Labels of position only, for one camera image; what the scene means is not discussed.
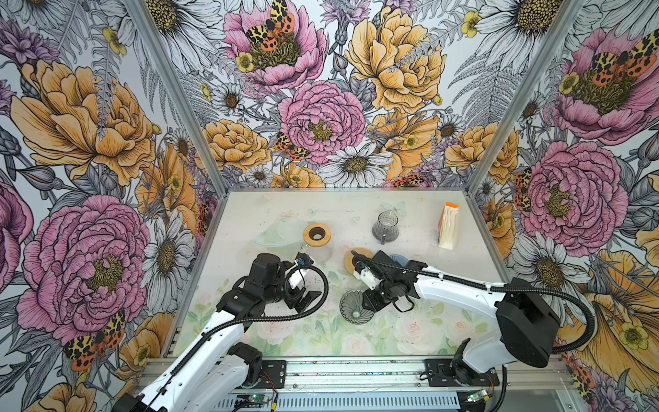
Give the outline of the green circuit board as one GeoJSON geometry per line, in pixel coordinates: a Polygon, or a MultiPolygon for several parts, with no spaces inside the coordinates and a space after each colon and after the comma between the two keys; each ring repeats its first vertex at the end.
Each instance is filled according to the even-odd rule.
{"type": "Polygon", "coordinates": [[[233,408],[235,409],[241,409],[247,407],[262,408],[264,406],[269,405],[271,400],[272,400],[271,396],[267,396],[264,394],[238,395],[233,405],[233,408]]]}
{"type": "Polygon", "coordinates": [[[487,402],[490,399],[489,393],[487,390],[482,389],[480,391],[476,391],[471,393],[470,395],[467,396],[465,401],[467,403],[480,403],[480,402],[487,402]]]}

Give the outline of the blue glass dripper cone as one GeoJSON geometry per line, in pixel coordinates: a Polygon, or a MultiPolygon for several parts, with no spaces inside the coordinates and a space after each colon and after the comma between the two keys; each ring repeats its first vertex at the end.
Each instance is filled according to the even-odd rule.
{"type": "Polygon", "coordinates": [[[391,254],[390,258],[391,260],[393,260],[397,264],[400,264],[403,267],[405,267],[409,262],[409,259],[407,259],[406,257],[400,254],[391,254]]]}

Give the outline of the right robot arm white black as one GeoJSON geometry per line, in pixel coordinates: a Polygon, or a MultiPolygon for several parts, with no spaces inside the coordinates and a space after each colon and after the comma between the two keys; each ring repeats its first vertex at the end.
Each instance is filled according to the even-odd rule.
{"type": "Polygon", "coordinates": [[[466,385],[497,367],[516,362],[547,367],[559,329],[559,317],[527,281],[484,283],[454,276],[425,263],[401,265],[384,252],[367,257],[351,252],[354,275],[366,285],[362,307],[379,312],[405,300],[459,307],[485,319],[482,336],[465,338],[441,374],[466,385]]]}

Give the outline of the aluminium front rail frame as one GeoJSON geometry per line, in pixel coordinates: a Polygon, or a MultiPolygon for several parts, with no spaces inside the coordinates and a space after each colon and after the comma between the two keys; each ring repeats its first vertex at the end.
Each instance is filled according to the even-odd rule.
{"type": "MultiPolygon", "coordinates": [[[[288,363],[285,386],[277,390],[233,390],[209,411],[585,411],[587,406],[571,386],[566,367],[551,360],[544,369],[512,364],[497,368],[497,387],[430,387],[421,381],[423,356],[264,358],[288,363]],[[467,403],[485,389],[487,402],[467,403]],[[238,395],[271,396],[262,408],[233,408],[238,395]]],[[[145,369],[137,396],[173,364],[157,359],[145,369]]]]}

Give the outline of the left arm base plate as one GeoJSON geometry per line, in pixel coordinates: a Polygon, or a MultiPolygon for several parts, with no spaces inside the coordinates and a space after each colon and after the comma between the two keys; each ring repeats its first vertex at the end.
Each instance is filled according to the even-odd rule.
{"type": "Polygon", "coordinates": [[[285,360],[257,360],[249,367],[245,389],[282,389],[285,386],[288,363],[285,360]]]}

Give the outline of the grey glass dripper cone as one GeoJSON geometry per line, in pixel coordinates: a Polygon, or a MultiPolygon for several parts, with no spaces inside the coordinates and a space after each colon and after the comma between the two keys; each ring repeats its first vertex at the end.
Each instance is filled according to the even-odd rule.
{"type": "Polygon", "coordinates": [[[363,307],[364,296],[360,290],[349,290],[340,302],[339,310],[343,318],[351,324],[366,324],[374,316],[374,312],[363,307]]]}

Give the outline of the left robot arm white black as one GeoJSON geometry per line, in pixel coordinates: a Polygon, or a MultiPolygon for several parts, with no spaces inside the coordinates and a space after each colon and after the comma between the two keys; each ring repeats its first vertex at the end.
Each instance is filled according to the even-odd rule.
{"type": "Polygon", "coordinates": [[[209,322],[168,369],[137,396],[123,395],[115,411],[209,411],[240,386],[255,386],[261,351],[242,342],[253,324],[283,323],[317,312],[329,281],[304,253],[292,262],[260,253],[216,306],[209,322]]]}

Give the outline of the green circuit board right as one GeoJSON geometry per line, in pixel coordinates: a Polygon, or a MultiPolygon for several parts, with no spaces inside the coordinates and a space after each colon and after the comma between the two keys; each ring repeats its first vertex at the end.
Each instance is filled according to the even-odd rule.
{"type": "Polygon", "coordinates": [[[487,402],[490,399],[489,393],[487,390],[482,389],[480,391],[476,391],[471,393],[470,395],[467,396],[465,401],[467,403],[480,403],[480,402],[487,402]]]}

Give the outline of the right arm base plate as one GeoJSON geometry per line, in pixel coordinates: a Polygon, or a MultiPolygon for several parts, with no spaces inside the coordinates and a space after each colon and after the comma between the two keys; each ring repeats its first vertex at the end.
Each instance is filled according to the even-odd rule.
{"type": "Polygon", "coordinates": [[[425,359],[424,371],[419,379],[427,381],[430,387],[499,386],[499,376],[495,369],[479,374],[462,363],[455,366],[453,360],[448,358],[425,359]]]}

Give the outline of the coffee filter pack orange top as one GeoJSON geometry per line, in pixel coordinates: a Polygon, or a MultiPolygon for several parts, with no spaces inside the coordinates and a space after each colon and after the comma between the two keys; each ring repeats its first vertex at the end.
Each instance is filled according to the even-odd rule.
{"type": "Polygon", "coordinates": [[[447,250],[453,250],[458,244],[459,206],[446,203],[439,222],[438,245],[447,250]]]}

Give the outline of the smoked grey glass carafe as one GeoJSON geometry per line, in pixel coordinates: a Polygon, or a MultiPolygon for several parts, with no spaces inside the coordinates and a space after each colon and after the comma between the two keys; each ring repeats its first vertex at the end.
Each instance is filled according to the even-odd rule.
{"type": "Polygon", "coordinates": [[[381,244],[391,243],[399,236],[398,215],[392,211],[383,211],[372,226],[372,235],[381,244]]]}

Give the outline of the green circuit board left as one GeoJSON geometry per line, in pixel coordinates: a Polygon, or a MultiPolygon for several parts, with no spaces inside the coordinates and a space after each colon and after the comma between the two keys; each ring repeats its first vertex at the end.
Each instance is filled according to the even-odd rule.
{"type": "Polygon", "coordinates": [[[247,407],[262,408],[264,406],[269,405],[271,400],[272,400],[271,396],[267,396],[264,394],[238,395],[233,405],[233,408],[235,409],[241,409],[247,407]]]}

